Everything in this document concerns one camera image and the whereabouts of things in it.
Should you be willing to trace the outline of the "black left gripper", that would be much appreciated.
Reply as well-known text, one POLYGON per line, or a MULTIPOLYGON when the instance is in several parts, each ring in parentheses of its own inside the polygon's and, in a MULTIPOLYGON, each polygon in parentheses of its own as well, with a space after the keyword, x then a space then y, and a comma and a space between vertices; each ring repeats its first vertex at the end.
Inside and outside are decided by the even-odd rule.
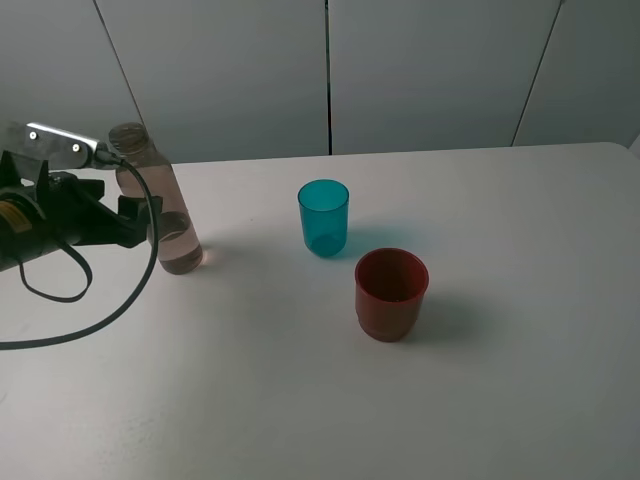
POLYGON ((106 184, 68 172, 50 172, 45 161, 29 162, 34 182, 31 198, 36 213, 29 234, 31 250, 58 250, 71 246, 118 245, 134 248, 152 239, 152 215, 162 210, 160 196, 120 195, 117 214, 101 200, 106 184))

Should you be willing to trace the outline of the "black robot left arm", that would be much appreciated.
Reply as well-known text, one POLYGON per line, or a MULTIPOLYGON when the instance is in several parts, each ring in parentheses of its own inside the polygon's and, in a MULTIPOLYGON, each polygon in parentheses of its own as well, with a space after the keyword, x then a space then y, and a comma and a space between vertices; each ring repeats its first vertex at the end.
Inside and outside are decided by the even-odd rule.
POLYGON ((112 211, 101 199, 105 182, 50 172, 48 163, 1 157, 1 269, 63 247, 118 245, 133 248, 147 239, 149 208, 162 199, 121 196, 112 211))

